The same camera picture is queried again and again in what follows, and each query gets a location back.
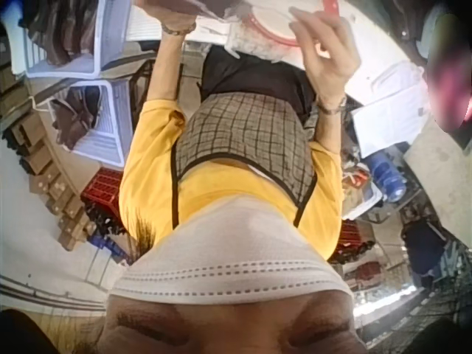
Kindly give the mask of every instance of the white face mask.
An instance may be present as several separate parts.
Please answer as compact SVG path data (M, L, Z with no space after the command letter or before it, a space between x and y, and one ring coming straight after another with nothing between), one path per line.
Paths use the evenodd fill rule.
M134 263L111 293L149 302L224 305L347 284L270 204L225 198L180 225Z

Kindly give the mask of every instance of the red crate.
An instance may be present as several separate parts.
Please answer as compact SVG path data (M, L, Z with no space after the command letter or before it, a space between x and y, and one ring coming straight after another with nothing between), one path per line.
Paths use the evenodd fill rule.
M82 199L100 204L115 214L118 220L121 220L118 200L122 177L123 173L121 172L104 167L100 168L88 186L83 190Z

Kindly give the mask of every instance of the hand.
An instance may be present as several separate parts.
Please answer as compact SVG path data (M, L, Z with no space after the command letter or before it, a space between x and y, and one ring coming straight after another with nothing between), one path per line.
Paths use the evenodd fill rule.
M307 13L291 9L297 21L291 29L302 49L308 79L326 109L336 109L344 98L344 88L361 59L350 26L344 18L324 11ZM316 41L330 59L316 51Z
M134 0L137 7L141 7L149 16L157 18L165 24L169 30L185 31L195 23L196 15L176 13L163 7L153 4L151 0Z

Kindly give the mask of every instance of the bracelet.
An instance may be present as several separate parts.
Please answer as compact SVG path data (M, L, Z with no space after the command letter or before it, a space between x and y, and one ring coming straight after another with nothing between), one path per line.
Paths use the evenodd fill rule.
M327 116L334 116L335 114L341 113L343 110L346 109L346 102L347 102L347 98L346 96L344 96L341 103L339 103L338 108L327 109L326 107L323 106L323 104L320 102L318 97L316 97L316 105L318 106L318 109L324 114L326 114Z
M189 33L195 31L195 28L197 28L197 24L194 23L189 29L184 29L182 31L174 31L173 29L167 27L165 24L161 24L161 27L162 32L165 32L168 35L188 35Z

